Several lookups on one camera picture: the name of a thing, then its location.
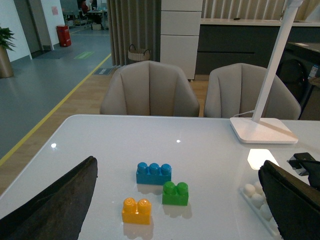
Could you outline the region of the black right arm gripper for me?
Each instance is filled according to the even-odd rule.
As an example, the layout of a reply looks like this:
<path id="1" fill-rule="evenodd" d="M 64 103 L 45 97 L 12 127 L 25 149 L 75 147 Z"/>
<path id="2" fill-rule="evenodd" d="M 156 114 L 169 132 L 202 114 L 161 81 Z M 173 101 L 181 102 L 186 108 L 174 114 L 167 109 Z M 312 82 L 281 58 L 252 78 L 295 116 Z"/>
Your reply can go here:
<path id="1" fill-rule="evenodd" d="M 308 176 L 311 187 L 320 189 L 320 162 L 308 152 L 295 153 L 287 161 L 299 176 Z"/>

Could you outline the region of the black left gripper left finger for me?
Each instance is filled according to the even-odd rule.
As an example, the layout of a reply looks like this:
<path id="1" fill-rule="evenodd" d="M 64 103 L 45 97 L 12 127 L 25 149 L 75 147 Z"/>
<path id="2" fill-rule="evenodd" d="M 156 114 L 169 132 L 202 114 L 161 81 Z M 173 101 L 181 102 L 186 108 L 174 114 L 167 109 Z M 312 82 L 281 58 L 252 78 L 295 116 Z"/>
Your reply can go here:
<path id="1" fill-rule="evenodd" d="M 76 240 L 89 210 L 98 161 L 89 156 L 0 220 L 2 240 Z"/>

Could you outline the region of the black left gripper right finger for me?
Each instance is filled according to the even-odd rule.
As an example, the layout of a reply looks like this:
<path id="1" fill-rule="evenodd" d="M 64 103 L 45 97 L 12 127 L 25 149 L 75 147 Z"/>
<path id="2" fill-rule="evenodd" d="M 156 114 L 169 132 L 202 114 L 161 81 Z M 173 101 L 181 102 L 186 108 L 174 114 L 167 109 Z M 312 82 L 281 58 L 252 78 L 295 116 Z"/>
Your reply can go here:
<path id="1" fill-rule="evenodd" d="M 266 160 L 258 178 L 284 240 L 320 238 L 320 189 Z"/>

